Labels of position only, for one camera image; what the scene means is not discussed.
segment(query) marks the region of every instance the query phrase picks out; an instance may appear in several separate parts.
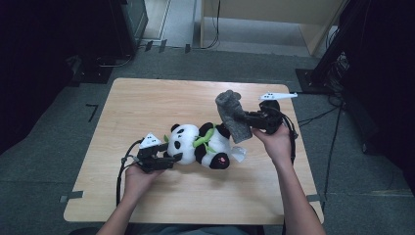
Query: black speaker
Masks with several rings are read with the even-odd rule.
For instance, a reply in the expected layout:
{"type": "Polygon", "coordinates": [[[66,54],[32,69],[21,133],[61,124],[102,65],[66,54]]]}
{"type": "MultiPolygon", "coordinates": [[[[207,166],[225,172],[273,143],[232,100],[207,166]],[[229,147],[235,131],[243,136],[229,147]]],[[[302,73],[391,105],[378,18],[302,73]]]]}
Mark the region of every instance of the black speaker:
{"type": "Polygon", "coordinates": [[[115,64],[116,59],[131,59],[147,22],[144,0],[68,1],[63,27],[82,60],[84,77],[78,80],[108,79],[109,74],[104,75],[106,72],[100,65],[115,64]]]}
{"type": "Polygon", "coordinates": [[[364,140],[402,169],[413,192],[414,11],[411,0],[371,1],[343,43],[350,67],[341,81],[364,140]]]}

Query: wooden table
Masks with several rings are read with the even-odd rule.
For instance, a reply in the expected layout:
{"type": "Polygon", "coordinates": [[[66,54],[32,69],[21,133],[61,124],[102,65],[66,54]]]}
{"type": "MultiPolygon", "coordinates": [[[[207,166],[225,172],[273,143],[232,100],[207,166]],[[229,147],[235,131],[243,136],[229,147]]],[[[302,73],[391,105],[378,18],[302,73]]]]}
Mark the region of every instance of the wooden table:
{"type": "MultiPolygon", "coordinates": [[[[117,79],[73,187],[73,191],[84,191],[84,195],[69,200],[65,219],[106,221],[115,209],[120,159],[130,145],[149,132],[162,141],[175,123],[221,123],[214,100],[228,89],[242,95],[244,111],[258,111],[258,97],[265,92],[289,92],[286,86],[276,84],[117,79]]],[[[297,123],[292,101],[281,100],[280,106],[297,123]]],[[[316,189],[301,135],[296,142],[296,172],[305,194],[314,195],[316,189]]],[[[278,176],[262,143],[253,137],[238,146],[247,149],[247,157],[241,163],[232,159],[225,170],[209,169],[198,163],[175,164],[143,196],[130,221],[282,224],[284,211],[278,176]]],[[[320,204],[311,204],[323,222],[320,204]]]]}
{"type": "MultiPolygon", "coordinates": [[[[220,17],[300,24],[308,52],[314,55],[347,2],[347,0],[221,0],[220,17]]],[[[216,18],[218,3],[219,0],[202,1],[201,47],[204,46],[204,17],[216,18]]]]}

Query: panda eye patch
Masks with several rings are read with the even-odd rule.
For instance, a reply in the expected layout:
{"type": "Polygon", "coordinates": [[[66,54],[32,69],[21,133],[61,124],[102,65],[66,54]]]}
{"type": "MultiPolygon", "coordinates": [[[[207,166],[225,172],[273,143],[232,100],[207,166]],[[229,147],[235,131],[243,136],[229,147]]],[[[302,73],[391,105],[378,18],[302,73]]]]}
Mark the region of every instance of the panda eye patch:
{"type": "Polygon", "coordinates": [[[175,147],[176,149],[180,149],[180,142],[178,142],[178,141],[174,141],[174,147],[175,147]]]}

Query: stuffed panda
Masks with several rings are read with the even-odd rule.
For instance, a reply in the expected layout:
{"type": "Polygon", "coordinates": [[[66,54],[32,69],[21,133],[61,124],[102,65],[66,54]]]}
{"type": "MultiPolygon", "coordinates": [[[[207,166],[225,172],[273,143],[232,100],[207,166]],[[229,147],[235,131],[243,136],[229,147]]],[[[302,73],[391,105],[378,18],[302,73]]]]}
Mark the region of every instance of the stuffed panda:
{"type": "Polygon", "coordinates": [[[224,124],[205,123],[198,128],[192,124],[175,124],[171,127],[167,156],[182,154],[178,162],[188,165],[194,161],[212,169],[225,169],[229,166],[230,132],[224,124]]]}

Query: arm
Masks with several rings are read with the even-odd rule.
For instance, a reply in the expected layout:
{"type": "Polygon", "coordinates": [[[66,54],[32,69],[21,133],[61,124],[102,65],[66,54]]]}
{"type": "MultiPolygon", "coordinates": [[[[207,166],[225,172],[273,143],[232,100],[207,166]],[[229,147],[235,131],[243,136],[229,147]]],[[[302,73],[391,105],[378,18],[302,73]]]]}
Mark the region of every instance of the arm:
{"type": "Polygon", "coordinates": [[[124,196],[97,234],[124,234],[138,200],[161,173],[163,173],[163,170],[157,170],[151,174],[147,174],[135,164],[130,166],[125,172],[124,196]]]}
{"type": "Polygon", "coordinates": [[[289,133],[289,129],[284,125],[281,125],[272,135],[253,129],[253,134],[263,142],[278,173],[287,234],[326,234],[302,191],[291,163],[289,133]]]}

